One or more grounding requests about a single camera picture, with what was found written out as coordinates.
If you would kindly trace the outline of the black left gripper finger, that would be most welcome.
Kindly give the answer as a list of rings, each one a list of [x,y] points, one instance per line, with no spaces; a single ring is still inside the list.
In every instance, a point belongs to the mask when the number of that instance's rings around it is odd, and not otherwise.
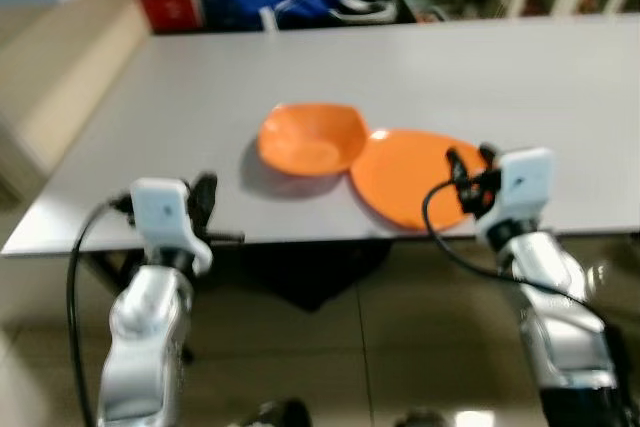
[[[210,220],[216,204],[218,175],[215,172],[201,172],[195,184],[189,185],[189,213],[192,220]]]

